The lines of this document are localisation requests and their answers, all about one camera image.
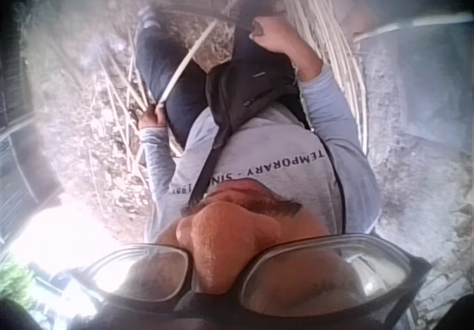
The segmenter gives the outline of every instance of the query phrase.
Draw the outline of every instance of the black bag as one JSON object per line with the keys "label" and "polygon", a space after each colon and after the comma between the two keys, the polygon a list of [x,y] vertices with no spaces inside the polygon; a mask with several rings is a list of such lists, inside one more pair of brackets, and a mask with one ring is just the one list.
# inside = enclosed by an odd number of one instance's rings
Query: black bag
{"label": "black bag", "polygon": [[290,110],[308,127],[294,74],[290,71],[282,74],[281,70],[269,68],[268,63],[237,60],[214,67],[207,76],[206,98],[218,133],[189,204],[198,203],[204,196],[222,150],[232,134],[273,102],[280,98],[292,98],[296,104],[294,109],[290,105]]}

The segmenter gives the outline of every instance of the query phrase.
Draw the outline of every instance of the mustache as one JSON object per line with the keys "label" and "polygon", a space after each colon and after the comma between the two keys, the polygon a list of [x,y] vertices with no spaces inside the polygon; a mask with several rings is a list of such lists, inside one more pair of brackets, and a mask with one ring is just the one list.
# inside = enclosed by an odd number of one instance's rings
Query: mustache
{"label": "mustache", "polygon": [[[239,201],[235,201],[233,198],[222,198],[219,201],[234,203],[248,210],[249,212],[266,215],[269,217],[294,217],[301,211],[303,207],[302,204],[297,201],[286,201],[273,198],[253,198]],[[203,200],[197,204],[186,206],[182,209],[181,215],[183,217],[189,217],[191,215],[197,214],[211,203],[212,201]]]}

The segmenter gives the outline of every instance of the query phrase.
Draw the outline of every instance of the dark jeans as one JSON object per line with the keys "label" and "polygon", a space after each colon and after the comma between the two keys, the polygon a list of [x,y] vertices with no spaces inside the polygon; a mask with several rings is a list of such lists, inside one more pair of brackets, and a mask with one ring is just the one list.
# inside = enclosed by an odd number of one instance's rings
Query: dark jeans
{"label": "dark jeans", "polygon": [[[240,17],[246,21],[252,21],[256,16],[271,14],[270,0],[241,0],[241,3]],[[236,28],[234,60],[263,61],[272,68],[280,67],[282,74],[294,75],[290,60],[285,55],[263,49],[250,40],[249,34],[246,30]],[[156,101],[159,101],[173,73],[187,54],[187,50],[174,40],[162,36],[160,30],[150,27],[142,30],[137,39],[136,64]],[[205,85],[206,73],[197,63],[191,61],[166,101],[168,124],[182,147],[186,146],[194,121],[207,107]],[[298,97],[284,96],[280,102],[291,111],[303,112]]]}

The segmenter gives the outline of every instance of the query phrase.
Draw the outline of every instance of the black glasses frame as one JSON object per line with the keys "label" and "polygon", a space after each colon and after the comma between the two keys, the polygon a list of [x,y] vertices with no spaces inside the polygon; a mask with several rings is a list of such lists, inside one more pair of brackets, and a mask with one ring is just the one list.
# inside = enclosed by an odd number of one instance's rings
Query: black glasses frame
{"label": "black glasses frame", "polygon": [[[340,243],[358,239],[359,241],[376,245],[378,248],[389,252],[395,259],[399,259],[400,261],[409,264],[410,272],[401,285],[388,291],[386,294],[360,306],[329,314],[309,317],[275,317],[253,312],[244,308],[240,304],[240,292],[242,287],[250,273],[253,271],[255,265],[263,258],[263,256],[288,248],[304,248],[305,246],[314,244],[316,241],[321,244],[331,242],[332,245],[334,245],[335,239]],[[81,272],[73,272],[71,275],[83,286],[84,290],[90,296],[93,296],[96,299],[102,298],[101,301],[105,301],[108,305],[126,309],[134,313],[162,316],[169,318],[170,320],[198,318],[218,321],[223,324],[228,324],[229,326],[239,324],[240,326],[245,326],[249,329],[314,329],[314,326],[323,326],[324,324],[334,322],[340,323],[344,320],[363,317],[366,314],[376,312],[378,309],[382,309],[383,307],[394,303],[392,310],[384,318],[384,327],[386,329],[391,329],[413,302],[418,290],[423,285],[431,270],[431,265],[425,259],[412,256],[403,249],[400,249],[380,238],[370,235],[332,235],[293,241],[264,250],[256,255],[244,267],[244,269],[242,269],[231,289],[222,295],[195,293],[192,290],[193,256],[185,249],[165,245],[163,246],[169,249],[177,249],[180,252],[185,253],[188,257],[187,270],[181,289],[179,289],[179,291],[170,299],[159,302],[148,302],[134,300],[116,294],[109,294],[99,289],[90,279],[90,276],[104,264],[109,263],[111,260],[116,260],[116,258],[120,256],[130,256],[130,253],[133,252],[133,250],[143,250],[144,246],[156,247],[160,245],[132,245],[129,249],[125,250],[127,251],[126,253],[124,253],[124,250],[114,252]]]}

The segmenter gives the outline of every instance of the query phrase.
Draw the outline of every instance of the nose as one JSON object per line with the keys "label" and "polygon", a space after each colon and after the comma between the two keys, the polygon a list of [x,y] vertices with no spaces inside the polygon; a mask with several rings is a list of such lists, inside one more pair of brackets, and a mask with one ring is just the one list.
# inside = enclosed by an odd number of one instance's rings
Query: nose
{"label": "nose", "polygon": [[252,257],[278,243],[281,227],[274,218],[216,202],[183,219],[176,238],[193,254],[199,291],[223,294]]}

